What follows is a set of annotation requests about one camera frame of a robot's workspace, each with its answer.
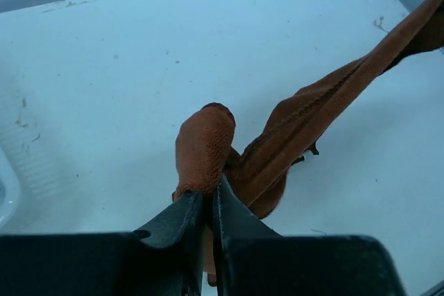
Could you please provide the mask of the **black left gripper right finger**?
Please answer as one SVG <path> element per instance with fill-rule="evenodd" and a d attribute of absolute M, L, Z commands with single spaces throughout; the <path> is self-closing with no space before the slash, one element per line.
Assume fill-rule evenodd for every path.
<path fill-rule="evenodd" d="M 213 195 L 219 295 L 405 295 L 385 247 L 363 235 L 282 236 L 222 177 Z"/>

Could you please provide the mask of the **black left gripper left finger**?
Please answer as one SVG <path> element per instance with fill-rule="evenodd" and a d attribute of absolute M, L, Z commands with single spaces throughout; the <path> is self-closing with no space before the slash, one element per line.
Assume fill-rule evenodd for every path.
<path fill-rule="evenodd" d="M 185 193 L 133 232 L 3 235 L 2 295 L 199 295 L 204 197 Z"/>

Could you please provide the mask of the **brown rust towel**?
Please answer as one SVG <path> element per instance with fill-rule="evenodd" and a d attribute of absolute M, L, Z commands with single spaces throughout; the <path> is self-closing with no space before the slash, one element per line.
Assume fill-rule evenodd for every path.
<path fill-rule="evenodd" d="M 211 196 L 222 177 L 258 218 L 278 205 L 289 169 L 372 81 L 404 58 L 443 46 L 443 0 L 425 0 L 371 52 L 279 102 L 263 132 L 242 153 L 232 147 L 235 120 L 220 103 L 189 117 L 176 138 L 177 200 L 187 191 Z"/>

